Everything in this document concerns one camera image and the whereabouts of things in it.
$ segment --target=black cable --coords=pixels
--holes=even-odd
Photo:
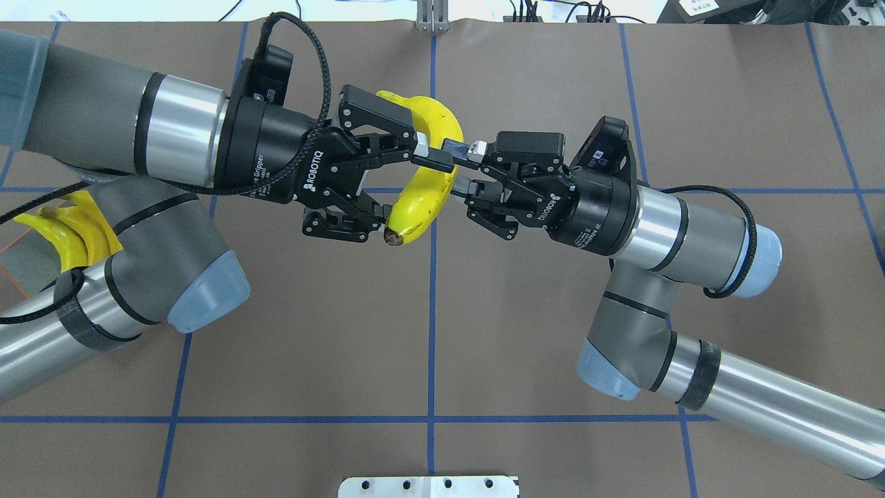
[[[568,20],[572,18],[572,14],[574,13],[574,10],[577,9],[578,7],[580,7],[581,5],[584,5],[587,7],[587,17],[590,16],[590,9],[593,8],[593,5],[590,5],[588,2],[578,2],[577,4],[572,4],[571,2],[560,2],[560,3],[572,5],[572,10],[569,11],[568,15],[566,16],[566,22],[568,22]]]
[[[31,313],[25,313],[24,315],[0,316],[0,325],[15,325],[17,323],[32,322],[38,318],[43,318],[50,313],[58,311],[62,306],[77,297],[77,294],[80,293],[83,284],[86,282],[86,275],[83,274],[82,268],[71,268],[71,278],[73,279],[73,287],[67,294],[62,296],[61,299],[53,301],[52,304],[47,307],[32,311]]]
[[[51,200],[60,198],[60,197],[65,196],[71,192],[76,192],[76,191],[82,190],[88,186],[89,186],[88,183],[78,182],[73,185],[68,185],[68,186],[63,187],[61,189],[58,189],[57,191],[50,192],[46,195],[42,195],[34,200],[31,200],[31,201],[19,206],[19,207],[16,207],[15,209],[11,210],[9,213],[6,213],[6,214],[3,214],[2,216],[0,216],[0,225],[8,222],[12,218],[15,218],[19,214],[23,214],[23,213],[30,211],[31,209],[34,209],[35,207],[39,206],[40,204],[44,204],[44,203],[47,203]],[[16,323],[32,322],[33,320],[36,320],[37,318],[42,318],[50,313],[55,312],[56,310],[58,310],[59,308],[61,308],[62,306],[64,306],[68,302],[70,302],[71,300],[73,300],[77,296],[77,293],[80,292],[80,289],[83,288],[83,283],[86,281],[86,277],[83,275],[83,270],[80,268],[72,268],[71,269],[71,277],[73,278],[73,288],[71,289],[71,291],[69,293],[62,296],[61,299],[59,299],[57,301],[53,301],[52,304],[48,305],[47,307],[44,307],[42,309],[38,309],[36,311],[32,311],[31,313],[26,313],[24,315],[18,315],[18,316],[0,317],[0,325],[13,325]]]
[[[593,13],[588,12],[587,22],[596,22],[597,19],[603,17],[603,8],[602,2],[596,4],[596,7],[593,8]]]
[[[86,187],[89,187],[88,183],[78,182],[73,185],[68,185],[68,186],[63,187],[61,189],[58,189],[57,191],[53,191],[48,194],[41,195],[40,197],[38,197],[34,200],[28,201],[25,204],[22,204],[21,206],[16,207],[15,209],[11,210],[9,213],[6,213],[6,214],[0,216],[0,225],[8,222],[12,218],[15,218],[19,214],[27,213],[31,209],[34,209],[35,207],[39,206],[40,204],[45,204],[51,200],[55,200],[55,199],[60,198],[62,196],[66,196],[67,194],[69,194],[71,192],[81,191],[81,190],[85,189]]]
[[[741,269],[737,273],[737,278],[735,281],[729,285],[727,288],[723,289],[721,292],[712,291],[710,289],[704,288],[704,296],[708,298],[712,298],[715,300],[727,298],[737,291],[737,288],[743,284],[743,281],[747,278],[747,274],[750,273],[750,267],[753,266],[753,259],[756,258],[756,220],[753,218],[753,213],[750,211],[750,207],[747,206],[747,203],[743,202],[741,198],[737,197],[732,191],[723,189],[721,187],[714,187],[711,185],[686,185],[684,187],[674,187],[672,189],[663,189],[662,192],[665,194],[674,194],[676,192],[685,192],[685,191],[708,191],[714,192],[717,194],[722,194],[727,198],[730,198],[738,207],[743,211],[744,218],[747,219],[747,232],[749,236],[747,237],[747,255],[743,260],[743,264],[741,265]]]
[[[234,4],[234,6],[231,7],[229,11],[227,11],[227,14],[221,16],[221,19],[219,19],[219,22],[221,22],[224,19],[227,19],[227,16],[229,16],[231,14],[231,12],[235,11],[236,8],[240,6],[240,4],[242,4],[242,0],[236,0],[236,4]]]
[[[317,52],[319,67],[320,71],[322,72],[323,78],[323,102],[322,106],[319,109],[319,116],[317,117],[313,128],[311,128],[311,130],[307,133],[307,137],[305,137],[304,141],[301,143],[301,146],[298,147],[298,151],[295,156],[291,160],[289,160],[289,162],[286,163],[286,166],[283,167],[283,169],[281,169],[279,172],[277,172],[276,175],[270,176],[269,178],[266,178],[258,183],[244,185],[242,187],[236,187],[233,189],[211,189],[206,187],[196,187],[194,185],[172,182],[168,180],[164,180],[164,182],[169,183],[170,185],[174,185],[184,191],[194,192],[203,195],[242,195],[249,192],[259,191],[286,178],[293,170],[295,170],[296,167],[298,167],[299,164],[301,164],[301,161],[304,160],[304,158],[312,152],[313,143],[317,140],[317,134],[319,133],[319,130],[323,127],[328,116],[329,107],[332,104],[332,77],[329,76],[329,64],[328,60],[326,59],[326,52],[323,50],[322,43],[319,42],[319,38],[317,37],[317,35],[306,24],[304,24],[304,21],[300,20],[298,17],[288,12],[274,12],[271,15],[267,16],[267,20],[265,20],[265,23],[261,26],[261,37],[258,40],[258,47],[255,49],[255,60],[261,60],[265,57],[267,53],[267,42],[270,38],[271,32],[273,32],[273,25],[275,25],[281,19],[287,20],[292,24],[298,26],[311,40],[311,43],[313,43],[313,48]]]
[[[641,22],[641,23],[643,23],[643,24],[648,24],[648,23],[645,22],[644,20],[639,19],[639,18],[635,18],[635,17],[633,17],[633,16],[605,16],[605,17],[603,17],[603,18],[600,18],[597,22],[604,22],[604,21],[607,21],[608,19],[620,19],[620,18],[623,18],[623,19],[632,19],[632,20],[639,21],[639,22]]]

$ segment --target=robotiq logo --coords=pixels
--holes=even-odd
[[[304,184],[304,189],[306,191],[317,191],[317,186],[313,183],[317,179],[317,173],[319,171],[319,160],[323,159],[323,154],[323,151],[313,152],[313,158],[311,158],[311,169],[307,171],[307,183]]]
[[[538,216],[538,221],[543,222],[547,219],[547,216],[550,215],[550,210],[558,203],[562,198],[556,194],[550,195],[550,202],[547,203],[547,206],[544,207],[544,210],[541,211],[541,215]]]

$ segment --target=black stripe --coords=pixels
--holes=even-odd
[[[125,220],[117,223],[116,225],[113,226],[113,232],[115,234],[119,235],[119,234],[123,233],[126,229],[128,229],[130,227],[134,227],[138,223],[143,222],[144,220],[147,220],[151,216],[155,216],[157,214],[164,212],[166,209],[169,209],[171,207],[176,207],[179,204],[184,204],[185,202],[189,202],[191,200],[197,200],[197,196],[193,192],[185,192],[185,193],[179,194],[175,197],[171,197],[166,200],[162,200],[153,206],[145,207],[144,209],[142,209],[138,213],[135,213],[132,216],[129,216],[128,218],[126,218]]]
[[[129,303],[127,303],[126,300],[123,299],[122,294],[119,293],[119,288],[117,287],[117,283],[114,282],[114,280],[113,280],[113,271],[112,271],[113,258],[114,257],[111,256],[110,258],[107,259],[107,261],[104,262],[104,282],[107,284],[108,290],[111,291],[111,296],[113,297],[113,300],[117,301],[117,306],[119,306],[120,309],[125,311],[127,315],[132,317],[132,319],[137,322],[144,323],[145,325],[159,324],[159,322],[154,322],[153,320],[149,320],[149,319],[139,315],[138,312],[136,312],[134,309],[132,309],[132,307],[129,306]]]
[[[154,112],[154,101],[157,100],[157,92],[165,74],[154,73],[150,76],[148,84],[144,87],[142,104],[138,107],[138,118],[135,121],[135,146],[133,157],[135,172],[138,175],[148,174],[148,128],[150,128],[150,115]]]
[[[69,293],[72,288],[72,279],[67,276],[61,276],[56,283],[53,296],[58,300]],[[71,337],[85,347],[96,351],[113,351],[123,346],[124,343],[132,342],[141,337],[141,334],[132,338],[112,336],[105,329],[89,320],[76,296],[72,300],[67,301],[56,313],[58,321],[65,327],[67,333],[71,334]]]
[[[885,491],[885,471],[879,472],[879,475],[874,478],[862,479],[867,484],[871,484],[876,487],[876,489],[880,489],[881,491]]]
[[[676,240],[673,241],[673,247],[670,248],[670,252],[666,254],[666,257],[663,261],[661,261],[655,268],[652,268],[650,271],[660,271],[676,257],[676,254],[679,253],[679,250],[682,249],[682,243],[685,242],[685,232],[689,229],[689,207],[685,204],[685,201],[676,198],[679,201],[679,230],[676,232]]]
[[[661,383],[664,382],[664,377],[666,377],[666,373],[670,370],[670,363],[673,361],[673,353],[676,352],[676,332],[670,331],[670,346],[666,349],[666,356],[664,357],[664,364],[661,365],[661,370],[658,372],[658,378],[655,379],[655,383],[651,385],[649,391],[653,393],[658,390],[661,386]]]
[[[631,300],[630,298],[625,298],[624,296],[619,296],[618,294],[615,294],[613,292],[605,291],[605,292],[603,292],[603,297],[607,298],[609,300],[613,300],[615,302],[619,302],[622,305],[629,306],[634,309],[638,309],[639,311],[642,311],[644,313],[648,313],[649,315],[654,315],[658,318],[663,318],[664,320],[666,320],[669,317],[669,315],[667,313],[664,313],[663,311],[661,311],[659,309],[656,309],[651,306],[645,306],[641,302]]]
[[[701,409],[710,397],[722,361],[722,350],[718,346],[705,340],[700,342],[701,354],[697,356],[697,366],[689,381],[689,388],[682,399],[676,401],[677,405],[695,411]]]

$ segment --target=yellow object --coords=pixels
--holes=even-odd
[[[58,220],[71,227],[83,240],[86,246],[86,263],[92,266],[111,255],[111,247],[104,235],[101,224],[92,219],[79,206],[41,207],[37,212],[40,217]]]
[[[89,256],[86,253],[86,244],[71,227],[59,220],[42,218],[32,214],[19,214],[12,219],[31,227],[52,243],[58,251],[62,271],[87,266]]]
[[[464,140],[455,115],[438,100],[402,97],[386,90],[379,91],[378,96],[412,111],[415,129],[427,135],[431,147],[441,148],[446,138]],[[420,237],[443,209],[457,172],[458,166],[451,173],[420,167],[393,205],[384,240],[389,245],[403,245]]]
[[[108,246],[111,249],[111,254],[116,253],[117,251],[122,251],[123,246],[119,243],[117,239],[117,234],[113,233],[113,229],[111,225],[104,219],[104,215],[101,210],[98,209],[98,205],[96,202],[92,200],[92,196],[89,195],[88,191],[76,191],[66,196],[62,197],[64,200],[73,202],[77,207],[86,211],[86,214],[89,215],[93,220],[97,221],[99,225],[101,225],[102,230],[104,230],[104,237],[108,241]]]
[[[55,247],[62,271],[94,265],[123,249],[89,192],[76,191],[63,198],[74,206],[41,207],[37,216],[19,214],[13,218]]]

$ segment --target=light blue end cap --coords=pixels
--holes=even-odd
[[[20,151],[37,104],[50,41],[0,29],[0,47],[0,144]]]
[[[741,257],[737,259],[740,263],[735,265],[735,270],[732,272],[731,277],[728,278],[728,284],[726,284],[725,287],[722,287],[722,289],[728,288],[728,286],[737,278],[737,274],[741,271],[743,259],[747,257],[747,249],[749,247],[750,233],[744,232]],[[732,295],[739,298],[751,298],[762,293],[762,291],[767,289],[777,277],[778,269],[781,267],[782,257],[783,251],[781,248],[781,240],[777,237],[777,234],[768,227],[757,223],[756,257],[753,258],[753,265],[750,267],[750,272],[747,274],[747,278],[744,279],[743,284],[741,284],[741,286],[737,288],[737,291]]]
[[[578,359],[578,377],[584,384],[624,401],[634,400],[640,391],[639,386],[614,368],[586,338]]]
[[[251,292],[240,262],[227,251],[178,298],[166,320],[182,334],[190,334],[233,311]]]

